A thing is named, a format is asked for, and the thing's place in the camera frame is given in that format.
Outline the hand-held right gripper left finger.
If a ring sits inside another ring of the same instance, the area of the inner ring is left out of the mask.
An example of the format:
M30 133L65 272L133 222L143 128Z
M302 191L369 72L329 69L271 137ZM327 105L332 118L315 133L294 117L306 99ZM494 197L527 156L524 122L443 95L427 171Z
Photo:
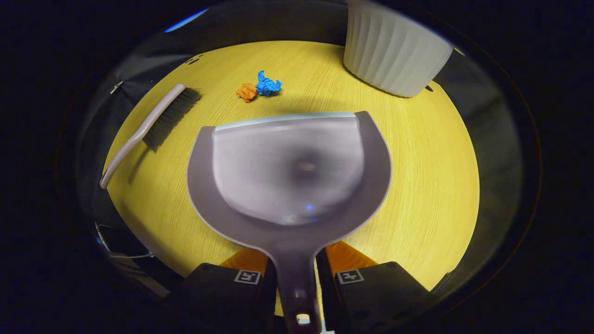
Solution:
M272 261L244 248L219 265L200 264L173 290L173 305L230 334L272 334L276 291Z

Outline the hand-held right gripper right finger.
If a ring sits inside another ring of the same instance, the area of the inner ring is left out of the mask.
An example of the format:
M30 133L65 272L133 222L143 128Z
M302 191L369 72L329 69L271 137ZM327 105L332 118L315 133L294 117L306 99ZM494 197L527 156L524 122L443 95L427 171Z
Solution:
M401 265L377 263L343 241L324 247L316 266L327 332L390 333L436 298Z

